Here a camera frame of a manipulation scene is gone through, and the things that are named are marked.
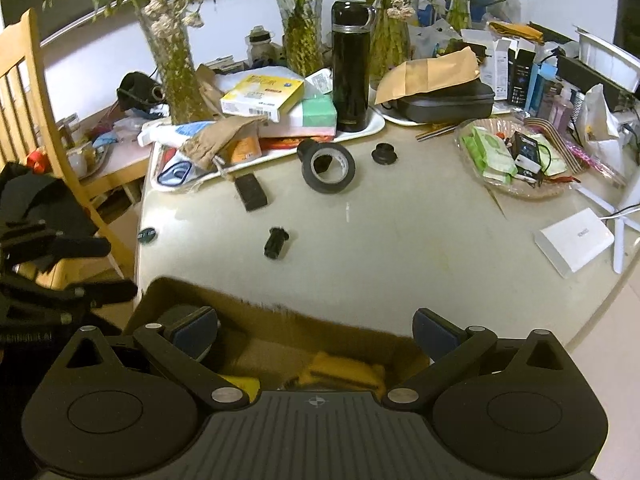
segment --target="black tape roll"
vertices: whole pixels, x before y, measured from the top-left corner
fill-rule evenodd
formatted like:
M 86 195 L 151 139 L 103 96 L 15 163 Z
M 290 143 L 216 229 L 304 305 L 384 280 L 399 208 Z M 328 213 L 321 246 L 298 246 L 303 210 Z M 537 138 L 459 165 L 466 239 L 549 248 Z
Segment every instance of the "black tape roll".
M 342 176 L 338 180 L 325 178 L 315 168 L 316 160 L 327 155 L 332 156 L 342 168 Z M 308 186 L 318 193 L 340 193 L 351 183 L 355 174 L 356 162 L 349 150 L 341 144 L 318 142 L 305 150 L 302 157 L 302 177 Z

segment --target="table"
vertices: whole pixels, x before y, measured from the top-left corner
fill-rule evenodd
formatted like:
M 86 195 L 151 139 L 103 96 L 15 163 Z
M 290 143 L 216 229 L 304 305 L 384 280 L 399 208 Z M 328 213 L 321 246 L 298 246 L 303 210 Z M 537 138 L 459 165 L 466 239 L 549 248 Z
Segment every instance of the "table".
M 147 183 L 140 226 L 158 236 L 138 248 L 138 285 L 172 276 L 264 308 L 397 335 L 410 335 L 414 311 L 426 306 L 500 337 L 547 328 L 571 341 L 622 288 L 612 250 L 563 279 L 533 233 L 593 204 L 574 190 L 543 202 L 489 193 L 466 173 L 452 135 L 418 143 L 416 133 L 387 125 L 348 142 L 356 177 L 336 195 L 311 190 L 295 156 L 255 166 L 270 204 L 251 213 L 222 179 L 183 194 Z M 392 166 L 370 156 L 382 140 L 396 147 Z M 581 179 L 619 198 L 599 177 Z M 290 234 L 277 261 L 262 253 L 272 226 Z M 631 230 L 625 238 L 629 267 L 640 238 Z
M 140 201 L 140 192 L 130 182 L 146 175 L 151 146 L 139 146 L 136 138 L 111 145 L 107 161 L 99 171 L 81 181 L 89 199 L 122 186 L 129 199 Z

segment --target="white power adapter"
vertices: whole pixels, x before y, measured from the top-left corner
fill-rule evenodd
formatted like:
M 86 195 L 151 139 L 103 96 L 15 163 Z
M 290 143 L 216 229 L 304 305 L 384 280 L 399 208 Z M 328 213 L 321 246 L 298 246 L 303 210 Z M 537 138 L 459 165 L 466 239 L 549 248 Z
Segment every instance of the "white power adapter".
M 538 231 L 534 240 L 560 275 L 567 278 L 610 247 L 614 236 L 587 208 Z

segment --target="crosshair logo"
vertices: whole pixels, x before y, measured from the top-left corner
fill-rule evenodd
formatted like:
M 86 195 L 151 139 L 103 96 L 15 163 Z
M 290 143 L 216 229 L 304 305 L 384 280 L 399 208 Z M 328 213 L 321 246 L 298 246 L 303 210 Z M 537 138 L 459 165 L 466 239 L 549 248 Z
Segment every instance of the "crosshair logo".
M 320 406 L 322 406 L 324 403 L 328 401 L 324 400 L 322 397 L 315 396 L 315 397 L 311 397 L 307 402 L 312 406 L 319 408 Z

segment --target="floor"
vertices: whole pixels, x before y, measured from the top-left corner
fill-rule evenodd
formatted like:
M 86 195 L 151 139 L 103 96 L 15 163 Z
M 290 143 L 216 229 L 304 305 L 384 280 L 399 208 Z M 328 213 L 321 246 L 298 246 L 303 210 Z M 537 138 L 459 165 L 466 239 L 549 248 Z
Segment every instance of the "floor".
M 136 244 L 139 204 L 111 223 L 130 247 Z M 101 263 L 109 272 L 109 265 Z M 105 306 L 97 313 L 124 327 L 133 304 Z M 593 473 L 599 480 L 640 478 L 640 266 L 572 357 L 604 406 L 609 436 Z

